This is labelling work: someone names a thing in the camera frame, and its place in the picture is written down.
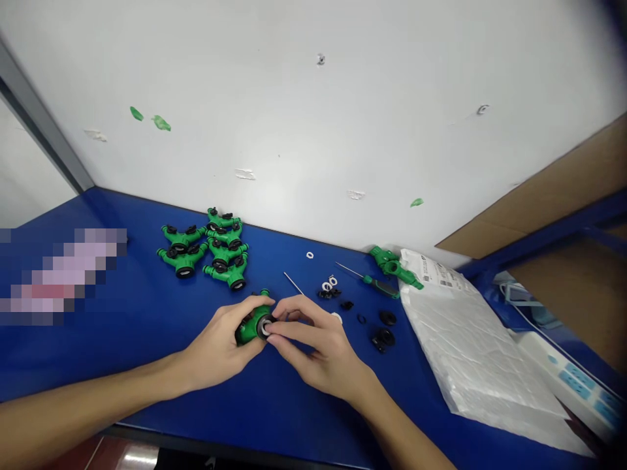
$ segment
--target power strip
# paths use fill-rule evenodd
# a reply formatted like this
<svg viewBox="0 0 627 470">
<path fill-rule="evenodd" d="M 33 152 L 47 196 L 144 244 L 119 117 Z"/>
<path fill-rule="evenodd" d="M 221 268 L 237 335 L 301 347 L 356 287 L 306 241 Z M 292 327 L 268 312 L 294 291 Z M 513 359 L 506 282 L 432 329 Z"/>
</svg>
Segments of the power strip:
<svg viewBox="0 0 627 470">
<path fill-rule="evenodd" d="M 538 333 L 508 332 L 558 400 L 592 432 L 610 442 L 620 424 L 619 401 Z"/>
</svg>

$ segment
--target cardboard box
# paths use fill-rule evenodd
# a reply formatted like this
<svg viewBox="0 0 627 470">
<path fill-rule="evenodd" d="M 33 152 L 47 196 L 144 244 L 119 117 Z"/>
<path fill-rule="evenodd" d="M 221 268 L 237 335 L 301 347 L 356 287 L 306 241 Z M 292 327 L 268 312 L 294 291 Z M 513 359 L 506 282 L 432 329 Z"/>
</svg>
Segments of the cardboard box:
<svg viewBox="0 0 627 470">
<path fill-rule="evenodd" d="M 627 187 L 627 114 L 503 196 L 437 247 L 475 259 Z M 627 240 L 627 225 L 609 230 Z M 610 366 L 627 373 L 627 260 L 582 239 L 509 269 Z"/>
</svg>

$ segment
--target green screwdriver handle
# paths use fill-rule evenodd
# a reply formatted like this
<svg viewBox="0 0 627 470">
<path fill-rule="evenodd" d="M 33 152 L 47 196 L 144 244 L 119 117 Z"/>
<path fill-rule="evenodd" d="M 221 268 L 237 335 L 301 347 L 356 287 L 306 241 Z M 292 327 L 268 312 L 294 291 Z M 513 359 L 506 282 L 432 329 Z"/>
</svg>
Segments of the green screwdriver handle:
<svg viewBox="0 0 627 470">
<path fill-rule="evenodd" d="M 382 283 L 377 281 L 377 279 L 372 279 L 369 275 L 365 275 L 362 279 L 364 283 L 372 286 L 373 289 L 378 290 L 385 296 L 391 297 L 393 299 L 397 299 L 400 297 L 400 292 L 398 292 L 394 287 L 390 286 L 390 284 Z"/>
</svg>

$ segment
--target metal rod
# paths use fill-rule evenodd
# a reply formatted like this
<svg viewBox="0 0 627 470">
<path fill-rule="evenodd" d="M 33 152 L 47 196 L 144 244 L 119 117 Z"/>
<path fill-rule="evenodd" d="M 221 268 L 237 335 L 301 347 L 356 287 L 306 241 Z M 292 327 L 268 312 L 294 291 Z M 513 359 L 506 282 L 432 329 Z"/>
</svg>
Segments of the metal rod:
<svg viewBox="0 0 627 470">
<path fill-rule="evenodd" d="M 351 273 L 357 274 L 359 277 L 363 277 L 360 273 L 356 273 L 355 271 L 353 271 L 352 269 L 348 269 L 346 266 L 344 266 L 343 264 L 338 263 L 337 261 L 335 262 L 335 264 L 339 264 L 341 267 L 343 267 L 346 270 L 349 270 Z"/>
<path fill-rule="evenodd" d="M 285 277 L 289 279 L 289 281 L 293 284 L 294 287 L 296 287 L 296 290 L 299 291 L 302 294 L 302 290 L 300 290 L 298 288 L 298 286 L 296 285 L 296 283 L 294 281 L 292 281 L 292 278 L 289 277 L 285 271 L 283 271 L 283 274 L 285 274 Z"/>
</svg>

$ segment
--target green hose connector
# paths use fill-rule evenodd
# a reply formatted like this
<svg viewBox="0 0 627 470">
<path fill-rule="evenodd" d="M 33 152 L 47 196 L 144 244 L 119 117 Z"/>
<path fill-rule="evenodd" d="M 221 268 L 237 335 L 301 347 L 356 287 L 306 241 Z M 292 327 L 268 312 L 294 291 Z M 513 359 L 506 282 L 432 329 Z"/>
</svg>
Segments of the green hose connector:
<svg viewBox="0 0 627 470">
<path fill-rule="evenodd" d="M 223 273 L 229 269 L 229 263 L 232 259 L 235 259 L 235 266 L 242 263 L 241 254 L 248 250 L 248 244 L 241 245 L 237 250 L 233 251 L 222 246 L 222 242 L 216 240 L 214 237 L 207 239 L 209 243 L 209 249 L 214 255 L 214 260 L 211 265 L 217 272 Z"/>
<path fill-rule="evenodd" d="M 244 280 L 244 270 L 248 264 L 248 253 L 242 253 L 242 263 L 237 266 L 233 264 L 226 272 L 218 272 L 213 266 L 203 266 L 202 272 L 210 275 L 214 279 L 224 281 L 229 285 L 231 290 L 242 290 L 246 286 Z"/>
<path fill-rule="evenodd" d="M 167 251 L 161 248 L 157 250 L 157 255 L 167 264 L 174 266 L 174 269 L 176 269 L 176 277 L 186 279 L 194 275 L 194 264 L 202 258 L 208 248 L 209 245 L 207 243 L 186 247 L 186 253 L 179 253 L 173 247 L 170 247 Z"/>
<path fill-rule="evenodd" d="M 170 248 L 174 248 L 179 253 L 185 253 L 187 247 L 203 236 L 207 229 L 204 227 L 196 228 L 195 225 L 189 227 L 185 232 L 179 233 L 176 227 L 172 225 L 164 225 L 161 227 L 165 238 L 171 243 Z"/>
<path fill-rule="evenodd" d="M 206 233 L 209 238 L 215 238 L 216 240 L 227 245 L 231 251 L 235 251 L 240 246 L 242 246 L 242 240 L 240 240 L 240 235 L 242 234 L 243 226 L 243 223 L 236 222 L 235 224 L 233 224 L 233 229 L 228 232 L 224 228 L 219 228 L 216 231 L 207 230 Z"/>
<path fill-rule="evenodd" d="M 209 217 L 207 228 L 214 231 L 219 228 L 232 227 L 237 222 L 241 222 L 239 217 L 233 218 L 233 213 L 218 215 L 216 208 L 207 209 L 207 217 Z"/>
<path fill-rule="evenodd" d="M 416 276 L 413 272 L 407 271 L 400 267 L 400 263 L 398 261 L 400 258 L 391 251 L 384 251 L 378 246 L 375 246 L 373 249 L 370 250 L 370 254 L 374 257 L 377 266 L 381 268 L 383 274 L 395 275 L 405 284 L 413 285 L 418 290 L 425 287 L 420 284 L 420 282 L 418 282 L 418 279 L 416 279 Z"/>
<path fill-rule="evenodd" d="M 269 297 L 270 291 L 262 289 L 261 295 Z M 270 314 L 270 306 L 260 305 L 242 320 L 239 328 L 235 331 L 235 342 L 241 346 L 256 337 L 266 339 L 270 334 L 265 330 L 265 326 L 274 322 L 276 319 Z"/>
</svg>

